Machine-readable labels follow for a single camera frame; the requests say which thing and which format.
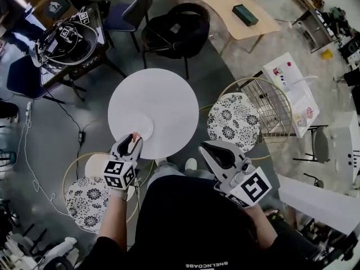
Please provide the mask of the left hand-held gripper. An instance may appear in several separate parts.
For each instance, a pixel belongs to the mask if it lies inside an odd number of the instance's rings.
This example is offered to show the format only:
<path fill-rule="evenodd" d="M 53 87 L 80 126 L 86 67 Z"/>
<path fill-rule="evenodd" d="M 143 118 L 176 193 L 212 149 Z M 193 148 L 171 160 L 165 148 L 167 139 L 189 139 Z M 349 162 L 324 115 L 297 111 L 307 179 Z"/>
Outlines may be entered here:
<path fill-rule="evenodd" d="M 137 160 L 141 156 L 143 139 L 133 142 L 133 134 L 126 134 L 115 142 L 109 159 L 103 165 L 103 180 L 108 187 L 126 190 L 137 176 Z"/>

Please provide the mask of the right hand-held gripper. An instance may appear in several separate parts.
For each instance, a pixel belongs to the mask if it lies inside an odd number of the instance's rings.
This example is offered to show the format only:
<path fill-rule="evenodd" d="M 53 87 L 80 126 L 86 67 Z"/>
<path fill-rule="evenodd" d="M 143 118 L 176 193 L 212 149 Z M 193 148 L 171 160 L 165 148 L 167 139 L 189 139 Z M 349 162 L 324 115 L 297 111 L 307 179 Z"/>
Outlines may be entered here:
<path fill-rule="evenodd" d="M 199 146 L 206 166 L 219 180 L 214 189 L 241 208 L 256 205 L 272 186 L 261 167 L 230 142 L 204 141 Z"/>

